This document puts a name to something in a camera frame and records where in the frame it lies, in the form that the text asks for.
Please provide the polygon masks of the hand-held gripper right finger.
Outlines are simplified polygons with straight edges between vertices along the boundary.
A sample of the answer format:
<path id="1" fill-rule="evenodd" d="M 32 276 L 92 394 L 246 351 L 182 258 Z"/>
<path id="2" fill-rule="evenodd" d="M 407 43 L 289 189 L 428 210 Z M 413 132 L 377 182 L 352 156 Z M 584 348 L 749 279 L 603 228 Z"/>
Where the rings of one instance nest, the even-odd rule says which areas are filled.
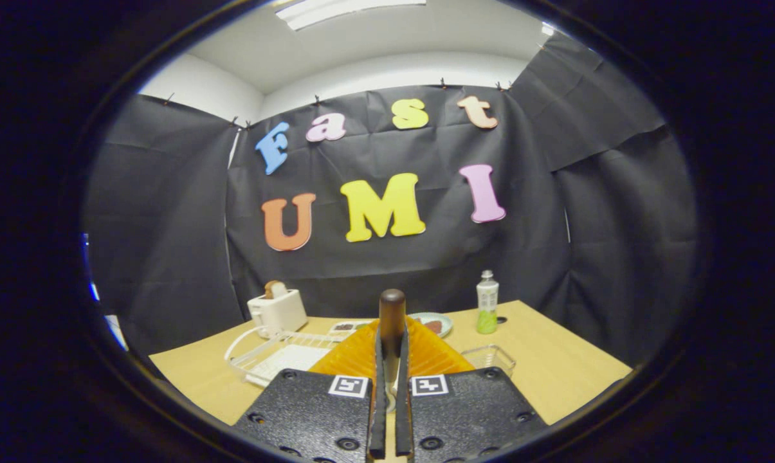
<path id="1" fill-rule="evenodd" d="M 457 352 L 425 323 L 406 319 L 397 380 L 397 454 L 410 462 L 466 462 L 548 428 L 511 380 L 498 345 Z"/>

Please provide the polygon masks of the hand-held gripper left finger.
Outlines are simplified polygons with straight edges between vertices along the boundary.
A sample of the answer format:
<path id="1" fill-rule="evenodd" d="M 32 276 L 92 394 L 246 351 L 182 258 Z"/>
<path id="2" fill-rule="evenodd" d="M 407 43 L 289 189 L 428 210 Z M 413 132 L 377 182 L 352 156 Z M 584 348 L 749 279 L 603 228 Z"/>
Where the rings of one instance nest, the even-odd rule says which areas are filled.
<path id="1" fill-rule="evenodd" d="M 385 458 L 378 321 L 341 335 L 282 331 L 232 366 L 262 387 L 233 428 L 249 439 L 314 462 Z"/>

